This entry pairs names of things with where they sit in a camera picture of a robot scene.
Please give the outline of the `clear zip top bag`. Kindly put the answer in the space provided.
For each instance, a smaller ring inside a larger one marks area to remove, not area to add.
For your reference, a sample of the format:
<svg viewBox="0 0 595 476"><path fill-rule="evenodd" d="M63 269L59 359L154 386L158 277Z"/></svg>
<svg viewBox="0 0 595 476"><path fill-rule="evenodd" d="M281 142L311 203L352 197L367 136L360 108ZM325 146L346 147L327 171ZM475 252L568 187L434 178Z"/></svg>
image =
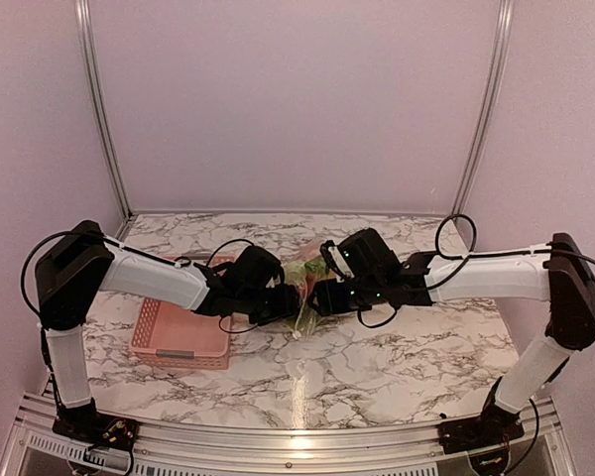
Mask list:
<svg viewBox="0 0 595 476"><path fill-rule="evenodd" d="M296 253L288 257L288 259L284 262L284 270L286 264L293 260L308 261L315 257L321 257L319 253L319 247L322 243L323 241L319 239L314 239L308 242L306 245L301 247ZM327 280L332 277L333 273L328 269L328 277L323 280ZM307 304L307 299L311 294L314 285L319 281L308 281L305 283L293 284L288 283L286 281L285 276L285 282L297 288L300 299L300 308L297 316L288 318L286 320L286 326L291 330L292 336L295 340L307 339L314 333L320 322L319 314L311 307L309 307Z"/></svg>

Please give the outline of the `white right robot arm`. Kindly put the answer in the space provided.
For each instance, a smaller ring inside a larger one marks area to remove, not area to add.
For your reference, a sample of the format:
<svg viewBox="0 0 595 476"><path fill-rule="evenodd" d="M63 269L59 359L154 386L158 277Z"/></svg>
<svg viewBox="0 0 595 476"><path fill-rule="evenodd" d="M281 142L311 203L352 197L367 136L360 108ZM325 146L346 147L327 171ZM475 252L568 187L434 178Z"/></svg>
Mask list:
<svg viewBox="0 0 595 476"><path fill-rule="evenodd" d="M477 416L439 425L447 454L522 436L520 413L529 399L574 353L595 343L595 259L566 232L519 249L447 254L434 247L400 260L378 231L366 228L339 244L323 243L320 254L334 276L313 286L307 304L321 316L361 317L376 304L393 311L464 299L499 304L520 357L493 384Z"/></svg>

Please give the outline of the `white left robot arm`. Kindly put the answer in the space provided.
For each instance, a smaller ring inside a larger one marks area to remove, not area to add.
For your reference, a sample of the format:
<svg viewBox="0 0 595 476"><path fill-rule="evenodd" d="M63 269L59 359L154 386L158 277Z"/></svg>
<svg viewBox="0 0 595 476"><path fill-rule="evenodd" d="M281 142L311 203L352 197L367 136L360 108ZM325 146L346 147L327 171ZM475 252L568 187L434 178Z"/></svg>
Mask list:
<svg viewBox="0 0 595 476"><path fill-rule="evenodd" d="M244 314L254 326L294 317L300 308L298 289L287 283L280 260L262 247L249 245L232 262L202 265L129 247L92 220L43 239L23 267L34 271L38 300L28 307L39 320L53 377L53 431L91 444L125 448L138 426L101 413L90 391L82 327L98 293L160 300L201 316Z"/></svg>

